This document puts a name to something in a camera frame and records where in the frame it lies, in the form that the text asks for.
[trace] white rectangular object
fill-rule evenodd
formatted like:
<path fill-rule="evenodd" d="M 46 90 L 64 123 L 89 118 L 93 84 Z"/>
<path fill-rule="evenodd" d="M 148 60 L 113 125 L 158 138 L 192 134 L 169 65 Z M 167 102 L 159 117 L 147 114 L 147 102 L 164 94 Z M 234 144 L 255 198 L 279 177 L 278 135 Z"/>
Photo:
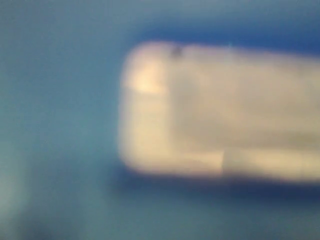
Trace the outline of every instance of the white rectangular object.
<path fill-rule="evenodd" d="M 135 171 L 320 183 L 320 60 L 145 43 L 123 67 L 119 153 Z"/>

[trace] blue surface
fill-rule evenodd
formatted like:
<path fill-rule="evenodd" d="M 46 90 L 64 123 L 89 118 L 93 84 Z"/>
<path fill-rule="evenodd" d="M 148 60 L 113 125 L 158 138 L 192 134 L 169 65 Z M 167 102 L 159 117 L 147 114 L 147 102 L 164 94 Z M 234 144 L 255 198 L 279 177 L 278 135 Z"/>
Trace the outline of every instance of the blue surface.
<path fill-rule="evenodd" d="M 316 0 L 0 1 L 0 147 L 19 153 L 8 166 L 21 175 L 10 179 L 26 190 L 9 223 L 18 239 L 320 239 L 319 187 L 141 177 L 117 155 L 119 77 L 132 47 L 319 55 L 319 13 Z"/>

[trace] blurry object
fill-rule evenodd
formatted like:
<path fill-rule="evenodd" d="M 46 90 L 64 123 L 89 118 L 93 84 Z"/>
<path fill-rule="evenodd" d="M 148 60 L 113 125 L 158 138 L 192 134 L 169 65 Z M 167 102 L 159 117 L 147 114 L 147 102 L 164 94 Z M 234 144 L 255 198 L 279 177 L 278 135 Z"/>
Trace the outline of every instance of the blurry object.
<path fill-rule="evenodd" d="M 145 43 L 121 82 L 119 151 L 145 174 L 320 183 L 320 60 Z"/>

